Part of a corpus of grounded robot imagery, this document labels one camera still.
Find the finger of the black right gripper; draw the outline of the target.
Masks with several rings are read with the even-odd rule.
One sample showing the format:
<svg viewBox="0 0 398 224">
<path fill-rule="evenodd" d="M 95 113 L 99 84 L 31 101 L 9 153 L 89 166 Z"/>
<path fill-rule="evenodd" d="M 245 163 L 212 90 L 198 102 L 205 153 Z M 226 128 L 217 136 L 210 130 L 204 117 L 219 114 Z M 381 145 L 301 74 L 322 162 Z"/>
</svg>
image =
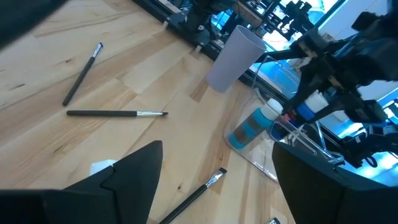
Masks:
<svg viewBox="0 0 398 224">
<path fill-rule="evenodd" d="M 302 67 L 300 71 L 302 72 L 302 76 L 298 85 L 298 90 L 296 94 L 284 104 L 283 115 L 296 109 L 315 91 L 315 85 L 313 83 L 315 80 L 315 69 Z"/>
<path fill-rule="evenodd" d="M 314 112 L 314 117 L 309 121 L 309 123 L 314 123 L 318 121 L 319 119 L 324 118 L 325 116 L 328 115 L 333 115 L 338 121 L 344 123 L 348 120 L 348 116 L 344 113 L 343 110 L 336 110 L 336 111 L 324 111 L 326 110 L 326 107 L 328 106 L 328 102 L 325 99 L 314 99 L 314 100 L 309 100 L 309 108 Z"/>
</svg>

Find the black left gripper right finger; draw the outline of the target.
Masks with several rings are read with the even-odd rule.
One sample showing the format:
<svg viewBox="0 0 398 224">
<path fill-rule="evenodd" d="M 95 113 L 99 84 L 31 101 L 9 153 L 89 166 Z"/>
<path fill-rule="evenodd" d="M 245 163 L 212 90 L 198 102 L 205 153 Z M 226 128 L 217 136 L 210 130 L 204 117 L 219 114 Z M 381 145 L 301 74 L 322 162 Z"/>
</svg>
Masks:
<svg viewBox="0 0 398 224">
<path fill-rule="evenodd" d="M 398 187 L 281 142 L 274 144 L 272 160 L 296 224 L 398 224 Z"/>
</svg>

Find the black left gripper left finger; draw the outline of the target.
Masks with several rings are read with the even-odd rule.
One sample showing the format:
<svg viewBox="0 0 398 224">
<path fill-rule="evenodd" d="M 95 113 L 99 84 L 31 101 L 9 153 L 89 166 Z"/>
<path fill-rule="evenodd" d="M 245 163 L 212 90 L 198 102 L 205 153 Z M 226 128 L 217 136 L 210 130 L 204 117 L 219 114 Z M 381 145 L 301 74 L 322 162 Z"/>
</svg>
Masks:
<svg viewBox="0 0 398 224">
<path fill-rule="evenodd" d="M 0 224 L 146 224 L 162 158 L 153 141 L 62 190 L 0 190 Z"/>
</svg>

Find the small dark blue paint bottle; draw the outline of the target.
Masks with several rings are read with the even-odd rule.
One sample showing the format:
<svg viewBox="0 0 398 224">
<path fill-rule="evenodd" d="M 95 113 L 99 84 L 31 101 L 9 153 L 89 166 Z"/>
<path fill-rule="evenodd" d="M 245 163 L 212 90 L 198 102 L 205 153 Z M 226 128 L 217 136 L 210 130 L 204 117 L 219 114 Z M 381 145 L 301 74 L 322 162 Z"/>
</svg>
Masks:
<svg viewBox="0 0 398 224">
<path fill-rule="evenodd" d="M 315 114 L 328 106 L 327 100 L 319 92 L 312 93 L 303 103 L 296 107 L 296 112 L 306 121 L 310 121 Z"/>
</svg>

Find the small light blue paint bottle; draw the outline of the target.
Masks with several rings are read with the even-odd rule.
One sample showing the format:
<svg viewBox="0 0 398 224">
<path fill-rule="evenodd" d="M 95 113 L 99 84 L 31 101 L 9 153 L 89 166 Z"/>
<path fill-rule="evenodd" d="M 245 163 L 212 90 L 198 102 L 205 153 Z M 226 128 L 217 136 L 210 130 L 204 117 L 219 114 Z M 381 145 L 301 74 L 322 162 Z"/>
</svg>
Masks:
<svg viewBox="0 0 398 224">
<path fill-rule="evenodd" d="M 228 135 L 227 142 L 234 149 L 244 149 L 258 135 L 273 125 L 282 110 L 283 106 L 277 100 L 270 98 Z"/>
</svg>

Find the purple plastic cup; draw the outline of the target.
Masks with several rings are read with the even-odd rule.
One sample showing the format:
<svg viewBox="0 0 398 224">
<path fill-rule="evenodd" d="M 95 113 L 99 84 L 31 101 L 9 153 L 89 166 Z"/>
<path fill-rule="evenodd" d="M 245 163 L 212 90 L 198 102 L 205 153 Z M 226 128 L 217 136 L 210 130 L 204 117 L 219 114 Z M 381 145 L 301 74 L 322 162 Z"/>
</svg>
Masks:
<svg viewBox="0 0 398 224">
<path fill-rule="evenodd" d="M 206 76 L 209 87 L 224 93 L 265 51 L 260 37 L 237 25 Z"/>
</svg>

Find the clear plastic bin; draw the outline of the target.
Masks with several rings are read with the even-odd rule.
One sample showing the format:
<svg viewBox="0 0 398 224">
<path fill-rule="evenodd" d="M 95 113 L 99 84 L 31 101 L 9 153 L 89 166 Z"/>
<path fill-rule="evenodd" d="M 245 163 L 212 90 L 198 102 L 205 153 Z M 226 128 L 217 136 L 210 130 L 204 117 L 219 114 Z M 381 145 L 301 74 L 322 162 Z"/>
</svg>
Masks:
<svg viewBox="0 0 398 224">
<path fill-rule="evenodd" d="M 268 65 L 271 66 L 267 72 L 271 76 L 271 81 L 276 81 L 277 86 L 295 94 L 295 91 L 282 82 L 287 80 L 292 82 L 293 85 L 297 85 L 297 78 L 293 73 L 288 71 L 287 67 L 274 60 L 272 57 L 267 56 L 261 63 L 253 65 L 251 70 L 262 78 L 264 74 L 261 70 Z M 262 95 L 258 88 L 249 87 L 250 89 L 246 92 L 245 97 L 231 112 L 231 118 L 223 133 L 226 142 L 228 135 L 231 134 L 256 108 L 263 106 L 270 98 L 274 98 L 273 96 Z M 296 128 L 292 122 L 281 116 L 278 116 L 269 129 L 266 129 L 258 135 L 258 137 L 251 141 L 244 149 L 237 150 L 232 148 L 228 142 L 227 144 L 263 172 L 270 180 L 278 182 L 274 163 L 272 161 L 272 151 L 275 142 L 286 143 L 332 164 L 341 164 L 344 162 L 344 156 L 342 154 L 327 149 L 319 122 L 303 124 Z"/>
</svg>

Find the black aluminium table frame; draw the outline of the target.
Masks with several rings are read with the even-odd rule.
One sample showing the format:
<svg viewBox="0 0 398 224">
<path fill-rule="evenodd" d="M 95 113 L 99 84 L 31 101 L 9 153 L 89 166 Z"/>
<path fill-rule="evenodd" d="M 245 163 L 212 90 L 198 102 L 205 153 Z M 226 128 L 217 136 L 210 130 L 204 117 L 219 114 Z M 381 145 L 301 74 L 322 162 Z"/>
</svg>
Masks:
<svg viewBox="0 0 398 224">
<path fill-rule="evenodd" d="M 184 12 L 173 12 L 165 3 L 166 0 L 132 0 L 149 14 L 154 16 L 160 22 L 166 22 L 167 27 L 179 35 L 182 39 L 196 47 L 201 47 L 201 51 L 212 60 L 216 60 L 221 52 L 221 47 L 216 45 L 211 40 L 210 27 L 208 21 L 205 22 L 203 30 L 189 32 L 183 27 L 184 17 L 188 14 Z M 293 93 L 283 90 L 282 87 L 277 86 L 276 81 L 266 81 L 252 70 L 245 71 L 240 77 L 239 81 L 247 86 L 260 89 L 264 96 L 273 96 L 282 102 L 287 101 L 288 97 Z"/>
</svg>

